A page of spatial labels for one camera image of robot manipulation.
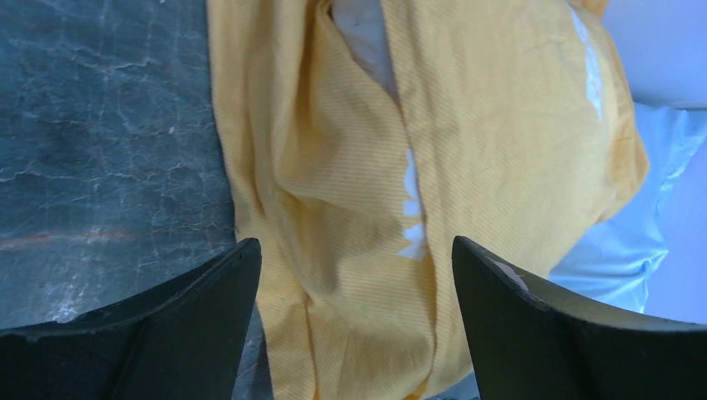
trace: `light blue garment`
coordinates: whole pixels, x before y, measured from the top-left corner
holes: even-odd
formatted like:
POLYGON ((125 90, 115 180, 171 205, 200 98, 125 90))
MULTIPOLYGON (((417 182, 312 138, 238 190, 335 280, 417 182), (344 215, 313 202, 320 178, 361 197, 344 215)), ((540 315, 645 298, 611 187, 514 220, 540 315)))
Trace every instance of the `light blue garment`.
POLYGON ((707 137, 707 111, 636 104, 650 161, 644 186, 607 222, 592 227, 550 273, 550 280, 586 297, 642 313, 648 277, 668 253, 659 216, 675 181, 707 137))

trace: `folded cloth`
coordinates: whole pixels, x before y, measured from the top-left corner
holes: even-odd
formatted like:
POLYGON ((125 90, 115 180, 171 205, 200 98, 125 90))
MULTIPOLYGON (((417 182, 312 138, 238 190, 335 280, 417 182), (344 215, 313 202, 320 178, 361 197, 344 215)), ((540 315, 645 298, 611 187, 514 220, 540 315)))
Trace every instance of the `folded cloth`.
POLYGON ((647 170, 609 36, 563 0, 383 0, 396 97, 325 0, 209 0, 213 103, 277 399, 423 398, 471 370, 465 235, 546 277, 647 170))

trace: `black marble surface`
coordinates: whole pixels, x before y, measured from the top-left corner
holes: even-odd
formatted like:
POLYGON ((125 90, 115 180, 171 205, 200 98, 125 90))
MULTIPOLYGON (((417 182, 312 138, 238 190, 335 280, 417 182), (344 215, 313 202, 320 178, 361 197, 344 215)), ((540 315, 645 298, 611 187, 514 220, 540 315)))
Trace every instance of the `black marble surface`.
MULTIPOLYGON (((203 0, 0 0, 0 33, 0 328, 234 243, 203 0)), ((263 346, 256 313, 234 398, 272 397, 263 346)))

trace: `scratched dark surface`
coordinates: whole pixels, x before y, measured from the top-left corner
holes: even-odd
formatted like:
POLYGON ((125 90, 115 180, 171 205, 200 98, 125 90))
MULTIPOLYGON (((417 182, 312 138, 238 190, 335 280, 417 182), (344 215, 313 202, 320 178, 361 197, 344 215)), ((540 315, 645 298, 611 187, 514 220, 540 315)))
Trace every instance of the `scratched dark surface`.
MULTIPOLYGON (((0 0, 0 33, 0 328, 70 321, 234 243, 204 0, 0 0)), ((233 399, 273 398, 257 312, 238 374, 233 399)))

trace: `ribbed fabric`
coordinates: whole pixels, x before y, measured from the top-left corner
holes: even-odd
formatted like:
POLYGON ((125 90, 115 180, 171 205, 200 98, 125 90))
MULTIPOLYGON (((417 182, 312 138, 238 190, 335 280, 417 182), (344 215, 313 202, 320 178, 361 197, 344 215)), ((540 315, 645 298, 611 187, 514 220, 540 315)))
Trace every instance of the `ribbed fabric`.
POLYGON ((646 172, 589 12, 382 3, 399 105, 351 58, 328 2, 209 0, 213 103, 238 235, 263 247, 278 400, 416 399, 456 383, 471 360, 454 236, 547 276, 646 172), (418 228, 428 246, 409 252, 418 228))

